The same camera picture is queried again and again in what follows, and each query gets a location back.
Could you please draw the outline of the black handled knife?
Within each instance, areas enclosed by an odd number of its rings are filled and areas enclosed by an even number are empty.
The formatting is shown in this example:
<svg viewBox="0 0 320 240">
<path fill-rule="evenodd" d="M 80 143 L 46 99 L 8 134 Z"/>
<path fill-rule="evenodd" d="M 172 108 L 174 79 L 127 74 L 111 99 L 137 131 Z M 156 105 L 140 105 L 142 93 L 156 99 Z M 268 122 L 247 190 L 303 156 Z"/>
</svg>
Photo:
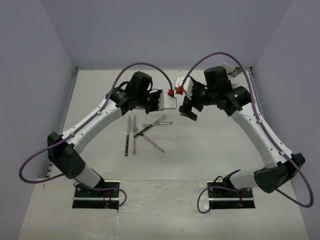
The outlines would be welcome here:
<svg viewBox="0 0 320 240">
<path fill-rule="evenodd" d="M 128 151 L 129 151 L 129 140 L 130 140 L 131 128 L 132 128 L 132 119 L 131 119 L 131 117 L 129 116 L 129 117 L 128 117 L 128 122 L 127 122 L 126 142 L 125 142 L 125 153 L 124 153 L 124 155 L 125 155 L 126 157 L 128 156 Z"/>
</svg>

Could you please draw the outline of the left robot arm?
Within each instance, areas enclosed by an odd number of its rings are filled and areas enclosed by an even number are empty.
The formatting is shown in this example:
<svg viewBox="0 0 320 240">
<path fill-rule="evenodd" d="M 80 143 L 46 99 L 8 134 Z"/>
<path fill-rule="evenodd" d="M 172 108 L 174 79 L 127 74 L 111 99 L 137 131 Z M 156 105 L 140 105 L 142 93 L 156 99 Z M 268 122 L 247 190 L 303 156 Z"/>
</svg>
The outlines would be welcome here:
<svg viewBox="0 0 320 240">
<path fill-rule="evenodd" d="M 47 138 L 48 159 L 68 179 L 86 186 L 92 196 L 103 193 L 103 178 L 81 158 L 90 141 L 105 127 L 136 108 L 146 113 L 163 109 L 163 91 L 149 90 L 152 77 L 137 71 L 130 81 L 111 89 L 101 103 L 83 120 L 63 133 L 52 132 Z"/>
</svg>

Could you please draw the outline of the black handled spoon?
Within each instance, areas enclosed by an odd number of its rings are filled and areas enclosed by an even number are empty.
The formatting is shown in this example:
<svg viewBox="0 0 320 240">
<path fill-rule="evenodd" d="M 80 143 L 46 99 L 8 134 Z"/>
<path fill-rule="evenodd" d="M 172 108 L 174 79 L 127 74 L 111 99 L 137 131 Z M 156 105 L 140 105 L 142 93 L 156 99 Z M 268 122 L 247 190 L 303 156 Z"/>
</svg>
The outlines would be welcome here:
<svg viewBox="0 0 320 240">
<path fill-rule="evenodd" d="M 235 78 L 242 72 L 239 66 L 235 67 L 228 75 Z"/>
</svg>

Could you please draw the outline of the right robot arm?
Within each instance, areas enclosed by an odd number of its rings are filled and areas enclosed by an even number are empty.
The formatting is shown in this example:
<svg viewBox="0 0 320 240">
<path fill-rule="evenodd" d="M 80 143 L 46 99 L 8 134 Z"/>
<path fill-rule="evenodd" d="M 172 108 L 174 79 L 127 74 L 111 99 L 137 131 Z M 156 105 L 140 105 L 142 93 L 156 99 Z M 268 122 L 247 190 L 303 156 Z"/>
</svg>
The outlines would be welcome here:
<svg viewBox="0 0 320 240">
<path fill-rule="evenodd" d="M 248 136 L 258 151 L 263 168 L 252 171 L 235 170 L 223 178 L 223 191 L 233 197 L 245 188 L 258 187 L 266 193 L 276 191 L 291 180 L 305 163 L 301 153 L 293 153 L 276 136 L 253 103 L 249 90 L 243 86 L 234 87 L 227 71 L 222 66 L 204 71 L 205 84 L 191 76 L 177 79 L 175 89 L 184 94 L 179 112 L 193 120 L 205 106 L 217 106 L 235 121 Z"/>
</svg>

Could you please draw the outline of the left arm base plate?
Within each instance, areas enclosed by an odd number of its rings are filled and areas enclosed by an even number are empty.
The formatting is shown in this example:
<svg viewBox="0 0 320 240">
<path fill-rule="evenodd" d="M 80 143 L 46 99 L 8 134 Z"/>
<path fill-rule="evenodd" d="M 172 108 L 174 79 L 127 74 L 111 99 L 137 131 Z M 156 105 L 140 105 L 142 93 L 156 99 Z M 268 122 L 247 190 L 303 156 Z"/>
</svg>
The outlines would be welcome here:
<svg viewBox="0 0 320 240">
<path fill-rule="evenodd" d="M 72 208 L 73 209 L 119 209 L 119 191 L 92 191 L 75 182 Z"/>
</svg>

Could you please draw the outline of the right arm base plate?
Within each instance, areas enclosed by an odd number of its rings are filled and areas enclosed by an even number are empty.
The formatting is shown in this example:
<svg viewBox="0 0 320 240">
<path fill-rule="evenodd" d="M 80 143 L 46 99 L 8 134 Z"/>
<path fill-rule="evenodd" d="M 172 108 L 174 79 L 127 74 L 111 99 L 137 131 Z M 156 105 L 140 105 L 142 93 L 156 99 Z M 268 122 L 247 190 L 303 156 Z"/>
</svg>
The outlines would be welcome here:
<svg viewBox="0 0 320 240">
<path fill-rule="evenodd" d="M 232 192 L 223 189 L 209 189 L 209 206 L 217 209 L 254 209 L 255 202 L 252 190 Z"/>
</svg>

